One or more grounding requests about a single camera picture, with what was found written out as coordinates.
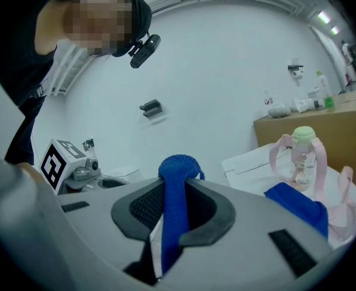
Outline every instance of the green bottle cap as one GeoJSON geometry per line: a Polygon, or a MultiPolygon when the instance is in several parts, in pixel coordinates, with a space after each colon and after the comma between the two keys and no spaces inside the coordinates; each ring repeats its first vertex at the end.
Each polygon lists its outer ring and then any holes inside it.
{"type": "Polygon", "coordinates": [[[314,130],[309,126],[298,127],[292,134],[292,140],[295,144],[308,144],[316,137],[314,130]]]}

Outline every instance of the black cap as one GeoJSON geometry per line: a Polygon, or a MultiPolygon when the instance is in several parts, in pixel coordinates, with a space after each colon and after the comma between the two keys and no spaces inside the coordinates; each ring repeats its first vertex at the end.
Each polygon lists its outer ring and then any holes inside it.
{"type": "Polygon", "coordinates": [[[114,57],[120,57],[130,51],[130,49],[142,39],[151,26],[152,11],[144,0],[130,0],[132,3],[132,38],[124,47],[112,53],[114,57]]]}

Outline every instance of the black shirt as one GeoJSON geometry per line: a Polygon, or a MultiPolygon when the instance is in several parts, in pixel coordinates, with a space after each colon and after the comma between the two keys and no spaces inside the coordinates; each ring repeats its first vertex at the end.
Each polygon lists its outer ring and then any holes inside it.
{"type": "Polygon", "coordinates": [[[31,134],[44,97],[31,98],[49,72],[54,52],[35,51],[36,21],[49,0],[0,0],[0,84],[25,115],[5,160],[33,165],[31,134]]]}

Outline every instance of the cardboard box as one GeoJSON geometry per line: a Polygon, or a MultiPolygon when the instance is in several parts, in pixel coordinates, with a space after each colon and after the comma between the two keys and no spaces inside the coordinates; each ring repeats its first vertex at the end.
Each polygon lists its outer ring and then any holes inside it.
{"type": "Polygon", "coordinates": [[[311,126],[327,152],[327,163],[338,172],[344,166],[354,170],[356,185],[356,91],[334,97],[335,111],[313,110],[292,113],[285,118],[268,116],[254,122],[258,145],[276,142],[299,126],[311,126]]]}

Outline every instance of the blue cloth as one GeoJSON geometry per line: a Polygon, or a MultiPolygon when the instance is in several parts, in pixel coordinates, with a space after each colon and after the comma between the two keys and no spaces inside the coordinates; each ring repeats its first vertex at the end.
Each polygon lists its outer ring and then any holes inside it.
{"type": "Polygon", "coordinates": [[[264,194],[315,227],[326,239],[329,237],[329,216],[321,202],[312,201],[286,183],[279,183],[264,194]]]}
{"type": "Polygon", "coordinates": [[[159,177],[164,179],[163,235],[161,238],[161,269],[165,274],[179,258],[179,238],[190,230],[187,214],[186,178],[204,180],[197,161],[187,155],[173,155],[159,167],[159,177]]]}

